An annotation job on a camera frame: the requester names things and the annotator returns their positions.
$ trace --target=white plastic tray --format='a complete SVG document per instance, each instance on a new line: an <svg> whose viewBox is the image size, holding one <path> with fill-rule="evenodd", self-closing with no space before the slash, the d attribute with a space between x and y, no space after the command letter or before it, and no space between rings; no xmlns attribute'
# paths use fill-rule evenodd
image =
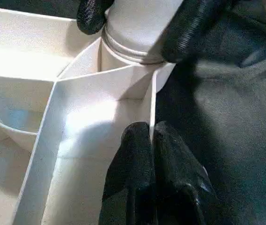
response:
<svg viewBox="0 0 266 225"><path fill-rule="evenodd" d="M101 35L0 9L1 225L97 224L123 130L146 121L152 136L155 95L174 65L132 63Z"/></svg>

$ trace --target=white cylindrical tube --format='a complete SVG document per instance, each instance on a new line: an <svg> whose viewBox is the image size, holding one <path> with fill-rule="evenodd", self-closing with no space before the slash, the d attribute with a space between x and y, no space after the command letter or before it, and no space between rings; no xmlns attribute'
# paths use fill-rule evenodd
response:
<svg viewBox="0 0 266 225"><path fill-rule="evenodd" d="M105 36L118 55L143 64L161 63L161 36L183 0L115 0Z"/></svg>

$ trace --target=black rubber glove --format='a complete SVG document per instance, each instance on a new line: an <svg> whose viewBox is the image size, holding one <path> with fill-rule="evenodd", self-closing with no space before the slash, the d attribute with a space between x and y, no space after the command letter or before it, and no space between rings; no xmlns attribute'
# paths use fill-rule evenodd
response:
<svg viewBox="0 0 266 225"><path fill-rule="evenodd" d="M81 0L77 14L79 29L86 34L98 32L106 23L105 11L114 0ZM197 43L217 21L231 0L184 0L169 26L162 56L180 62L199 50Z"/></svg>
<svg viewBox="0 0 266 225"><path fill-rule="evenodd" d="M176 130L158 123L154 146L159 224L229 225L207 172Z"/></svg>
<svg viewBox="0 0 266 225"><path fill-rule="evenodd" d="M154 155L145 122L128 126L106 175L99 225L151 225L155 219Z"/></svg>
<svg viewBox="0 0 266 225"><path fill-rule="evenodd" d="M153 151L145 122L125 129L107 172L99 224L224 224L208 175L182 138L162 122L154 139Z"/></svg>

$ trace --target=compartment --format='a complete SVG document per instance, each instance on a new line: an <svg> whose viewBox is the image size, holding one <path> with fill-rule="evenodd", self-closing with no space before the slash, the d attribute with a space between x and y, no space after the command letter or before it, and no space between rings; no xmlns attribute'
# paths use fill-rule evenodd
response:
<svg viewBox="0 0 266 225"><path fill-rule="evenodd" d="M106 172L129 124L155 122L156 78L127 66L55 84L14 225L97 224Z"/></svg>
<svg viewBox="0 0 266 225"><path fill-rule="evenodd" d="M0 140L0 225L13 218L29 159L30 153L11 139Z"/></svg>
<svg viewBox="0 0 266 225"><path fill-rule="evenodd" d="M0 128L32 151L53 82L0 77Z"/></svg>
<svg viewBox="0 0 266 225"><path fill-rule="evenodd" d="M0 76L55 80L99 36L74 19L0 9Z"/></svg>

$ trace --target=gloved hand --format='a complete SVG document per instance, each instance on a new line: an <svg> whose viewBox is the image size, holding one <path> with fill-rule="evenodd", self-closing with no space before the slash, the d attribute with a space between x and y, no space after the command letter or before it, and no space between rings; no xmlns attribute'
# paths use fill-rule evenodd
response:
<svg viewBox="0 0 266 225"><path fill-rule="evenodd" d="M198 42L231 1L184 0L165 29L161 52L163 58L177 63L199 51ZM79 29L86 34L98 32L106 23L105 11L113 2L114 0L81 0L77 14Z"/></svg>
<svg viewBox="0 0 266 225"><path fill-rule="evenodd" d="M240 0L173 70L156 98L208 171L226 218L266 224L266 11Z"/></svg>
<svg viewBox="0 0 266 225"><path fill-rule="evenodd" d="M164 122L128 126L106 176L100 225L222 225L219 201L202 165Z"/></svg>

